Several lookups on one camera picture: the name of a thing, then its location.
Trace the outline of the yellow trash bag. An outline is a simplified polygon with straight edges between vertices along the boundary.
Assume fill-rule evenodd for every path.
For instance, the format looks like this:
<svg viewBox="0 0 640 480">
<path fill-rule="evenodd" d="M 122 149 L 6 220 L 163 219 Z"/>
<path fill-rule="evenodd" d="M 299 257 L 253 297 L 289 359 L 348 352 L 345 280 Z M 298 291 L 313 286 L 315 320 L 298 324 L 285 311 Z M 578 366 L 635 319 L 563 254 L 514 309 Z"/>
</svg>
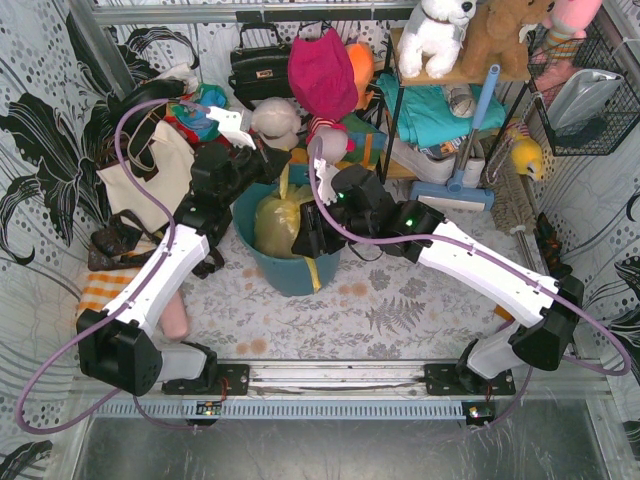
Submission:
<svg viewBox="0 0 640 480">
<path fill-rule="evenodd" d="M 314 293 L 321 284 L 315 260 L 295 255 L 291 247 L 300 227 L 300 206 L 312 199 L 308 185 L 289 183 L 290 166 L 287 165 L 277 179 L 277 191 L 263 198 L 256 209 L 254 248 L 264 255 L 279 259 L 303 258 L 312 277 Z"/>
</svg>

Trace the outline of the teal trash bin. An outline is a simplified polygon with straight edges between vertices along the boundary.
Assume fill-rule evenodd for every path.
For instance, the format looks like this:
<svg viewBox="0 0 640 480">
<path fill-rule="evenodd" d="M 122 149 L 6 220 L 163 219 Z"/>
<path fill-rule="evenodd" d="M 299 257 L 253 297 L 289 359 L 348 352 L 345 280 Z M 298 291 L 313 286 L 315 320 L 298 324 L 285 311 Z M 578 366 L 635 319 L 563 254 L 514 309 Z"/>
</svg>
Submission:
<svg viewBox="0 0 640 480">
<path fill-rule="evenodd" d="M 289 183 L 308 185 L 308 167 L 291 165 Z M 233 226 L 241 243 L 249 251 L 267 282 L 284 296 L 304 296 L 314 293 L 312 277 L 306 261 L 301 257 L 279 259 L 264 255 L 254 248 L 254 224 L 259 202 L 274 191 L 274 184 L 254 183 L 234 202 Z M 315 259 L 321 287 L 331 283 L 337 273 L 341 251 Z"/>
</svg>

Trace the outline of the blue floor mop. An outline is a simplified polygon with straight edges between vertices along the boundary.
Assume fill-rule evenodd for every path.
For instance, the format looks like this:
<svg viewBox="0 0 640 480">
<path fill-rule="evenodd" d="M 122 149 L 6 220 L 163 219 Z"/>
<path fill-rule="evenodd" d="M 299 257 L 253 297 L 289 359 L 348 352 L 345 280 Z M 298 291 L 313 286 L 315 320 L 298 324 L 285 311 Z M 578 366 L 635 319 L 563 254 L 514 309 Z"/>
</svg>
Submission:
<svg viewBox="0 0 640 480">
<path fill-rule="evenodd" d="M 482 126 L 486 111 L 495 90 L 501 67 L 498 64 L 490 66 L 483 83 L 481 94 L 477 101 L 471 130 L 467 136 L 457 166 L 451 177 L 444 185 L 427 182 L 414 182 L 410 199 L 421 201 L 433 208 L 457 208 L 469 211 L 489 211 L 494 203 L 494 193 L 488 189 L 467 188 L 464 186 L 464 174 L 471 155 L 476 136 Z"/>
</svg>

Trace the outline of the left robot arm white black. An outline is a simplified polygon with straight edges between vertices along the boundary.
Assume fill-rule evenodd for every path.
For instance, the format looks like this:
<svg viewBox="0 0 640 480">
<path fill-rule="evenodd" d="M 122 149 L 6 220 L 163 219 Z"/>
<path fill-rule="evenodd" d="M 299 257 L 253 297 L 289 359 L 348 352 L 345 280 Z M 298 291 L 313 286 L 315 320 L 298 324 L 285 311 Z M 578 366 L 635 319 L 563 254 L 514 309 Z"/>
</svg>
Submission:
<svg viewBox="0 0 640 480">
<path fill-rule="evenodd" d="M 84 375 L 134 396 L 147 394 L 156 383 L 169 395 L 211 394 L 225 385 L 210 348 L 187 341 L 158 348 L 152 337 L 193 269 L 206 257 L 215 268 L 223 266 L 216 247 L 231 222 L 233 202 L 255 183 L 275 182 L 290 160 L 289 152 L 262 142 L 232 150 L 212 142 L 196 151 L 189 189 L 164 239 L 115 299 L 101 311 L 80 315 Z"/>
</svg>

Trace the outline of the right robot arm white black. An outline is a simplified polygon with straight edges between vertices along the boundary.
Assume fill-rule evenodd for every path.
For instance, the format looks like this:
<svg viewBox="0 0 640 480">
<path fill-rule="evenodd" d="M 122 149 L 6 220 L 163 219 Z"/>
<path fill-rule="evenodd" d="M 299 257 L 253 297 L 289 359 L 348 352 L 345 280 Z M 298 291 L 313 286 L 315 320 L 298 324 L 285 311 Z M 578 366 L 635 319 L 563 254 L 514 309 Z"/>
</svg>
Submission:
<svg viewBox="0 0 640 480">
<path fill-rule="evenodd" d="M 300 208 L 292 251 L 309 258 L 347 243 L 444 272 L 503 307 L 513 318 L 492 336 L 472 341 L 455 365 L 454 382 L 479 394 L 507 370 L 528 365 L 558 369 L 573 338 L 582 284 L 528 270 L 476 242 L 443 213 L 417 200 L 397 202 L 360 165 L 338 170 L 323 160 L 309 168 L 313 198 Z"/>
</svg>

